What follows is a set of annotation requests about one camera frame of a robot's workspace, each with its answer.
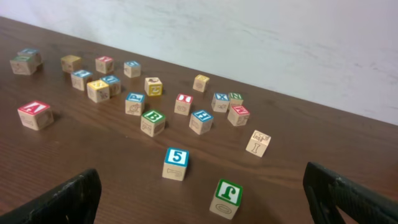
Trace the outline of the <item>red A block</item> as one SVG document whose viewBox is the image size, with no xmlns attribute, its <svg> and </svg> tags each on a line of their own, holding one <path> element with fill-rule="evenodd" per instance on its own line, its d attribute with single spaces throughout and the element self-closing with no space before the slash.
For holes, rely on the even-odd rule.
<svg viewBox="0 0 398 224">
<path fill-rule="evenodd" d="M 31 101 L 17 109 L 21 123 L 30 129 L 39 131 L 54 122 L 50 105 L 41 101 Z"/>
</svg>

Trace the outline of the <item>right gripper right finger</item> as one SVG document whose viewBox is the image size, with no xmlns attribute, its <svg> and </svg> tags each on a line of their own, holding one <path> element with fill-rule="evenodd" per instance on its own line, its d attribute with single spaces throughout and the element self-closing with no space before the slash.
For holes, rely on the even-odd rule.
<svg viewBox="0 0 398 224">
<path fill-rule="evenodd" d="M 315 162 L 308 162 L 303 188 L 316 224 L 345 224 L 340 210 L 358 223 L 397 224 L 397 203 Z"/>
</svg>

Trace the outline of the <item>red I block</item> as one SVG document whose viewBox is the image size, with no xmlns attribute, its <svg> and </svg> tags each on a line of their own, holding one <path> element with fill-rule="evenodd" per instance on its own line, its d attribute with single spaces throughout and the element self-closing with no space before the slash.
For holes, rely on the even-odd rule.
<svg viewBox="0 0 398 224">
<path fill-rule="evenodd" d="M 174 112 L 185 116 L 189 115 L 193 97 L 190 95 L 178 94 L 175 101 Z"/>
</svg>

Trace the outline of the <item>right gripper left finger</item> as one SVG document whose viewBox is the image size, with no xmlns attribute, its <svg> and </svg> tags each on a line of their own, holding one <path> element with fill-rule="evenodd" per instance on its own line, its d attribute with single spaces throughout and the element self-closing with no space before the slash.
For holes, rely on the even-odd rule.
<svg viewBox="0 0 398 224">
<path fill-rule="evenodd" d="M 1 215 L 7 223 L 93 223 L 101 197 L 96 169 L 87 169 L 43 195 Z"/>
</svg>

